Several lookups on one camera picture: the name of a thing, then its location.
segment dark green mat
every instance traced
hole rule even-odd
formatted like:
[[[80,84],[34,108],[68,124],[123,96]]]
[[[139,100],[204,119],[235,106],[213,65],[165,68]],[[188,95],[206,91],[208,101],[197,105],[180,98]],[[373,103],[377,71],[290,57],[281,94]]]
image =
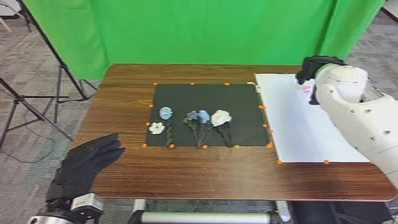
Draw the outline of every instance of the dark green mat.
[[[176,146],[196,146],[192,131],[183,123],[187,113],[206,110],[210,115],[217,110],[231,114],[233,145],[265,146],[268,143],[267,130],[263,129],[263,112],[260,110],[260,97],[256,87],[249,84],[238,85],[156,85],[151,123],[160,122],[160,108],[172,108],[172,132]],[[146,144],[165,146],[165,131],[153,135],[148,131]],[[213,129],[206,141],[210,146],[222,146],[222,138]]]

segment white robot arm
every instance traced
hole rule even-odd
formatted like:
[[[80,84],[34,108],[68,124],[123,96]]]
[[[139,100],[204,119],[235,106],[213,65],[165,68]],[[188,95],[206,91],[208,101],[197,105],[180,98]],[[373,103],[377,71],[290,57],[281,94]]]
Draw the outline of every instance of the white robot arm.
[[[398,188],[398,102],[371,87],[357,67],[324,65],[315,85],[320,107],[345,139]]]

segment wall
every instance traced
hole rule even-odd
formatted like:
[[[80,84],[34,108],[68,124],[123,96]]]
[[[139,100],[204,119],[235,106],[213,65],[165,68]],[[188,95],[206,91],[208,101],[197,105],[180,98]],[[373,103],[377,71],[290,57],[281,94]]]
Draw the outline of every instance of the wall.
[[[384,8],[389,10],[391,14],[398,18],[398,0],[389,0],[384,4]]]

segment blue flower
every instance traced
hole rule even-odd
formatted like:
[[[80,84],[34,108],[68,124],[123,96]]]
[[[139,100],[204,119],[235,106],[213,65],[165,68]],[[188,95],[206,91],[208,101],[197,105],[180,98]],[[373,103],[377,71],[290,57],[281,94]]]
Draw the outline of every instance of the blue flower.
[[[201,118],[201,123],[208,123],[210,121],[210,115],[206,110],[199,110],[199,118]]]
[[[162,107],[160,109],[160,118],[169,120],[172,116],[172,109],[169,107]]]
[[[196,112],[196,110],[194,110],[194,111],[190,111],[190,113],[187,114],[187,118],[188,118],[188,120],[192,121],[192,120],[197,120],[197,117],[199,117],[199,114],[197,114],[197,112]]]

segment orange dot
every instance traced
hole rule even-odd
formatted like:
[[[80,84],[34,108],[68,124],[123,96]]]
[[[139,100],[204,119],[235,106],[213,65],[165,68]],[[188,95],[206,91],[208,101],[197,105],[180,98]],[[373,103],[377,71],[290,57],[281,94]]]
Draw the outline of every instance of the orange dot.
[[[267,149],[272,149],[274,148],[274,142],[270,142],[268,144],[267,144]]]

